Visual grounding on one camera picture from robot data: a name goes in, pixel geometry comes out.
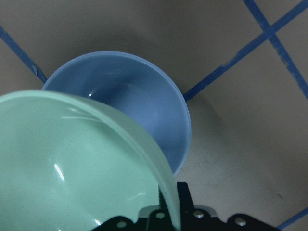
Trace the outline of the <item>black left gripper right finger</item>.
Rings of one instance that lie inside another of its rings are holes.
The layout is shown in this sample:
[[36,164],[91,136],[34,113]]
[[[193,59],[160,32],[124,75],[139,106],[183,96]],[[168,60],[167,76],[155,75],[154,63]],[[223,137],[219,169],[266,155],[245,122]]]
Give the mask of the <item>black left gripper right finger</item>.
[[226,222],[220,220],[214,209],[193,204],[189,186],[177,183],[180,200],[182,231],[276,231],[277,228],[246,214],[235,214]]

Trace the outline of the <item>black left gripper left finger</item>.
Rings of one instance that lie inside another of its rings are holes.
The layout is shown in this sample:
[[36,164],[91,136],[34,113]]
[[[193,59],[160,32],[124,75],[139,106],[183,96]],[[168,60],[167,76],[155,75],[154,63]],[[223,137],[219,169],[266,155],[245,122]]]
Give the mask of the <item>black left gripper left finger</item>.
[[173,225],[166,208],[152,205],[142,208],[138,220],[133,222],[123,216],[112,217],[94,231],[172,231]]

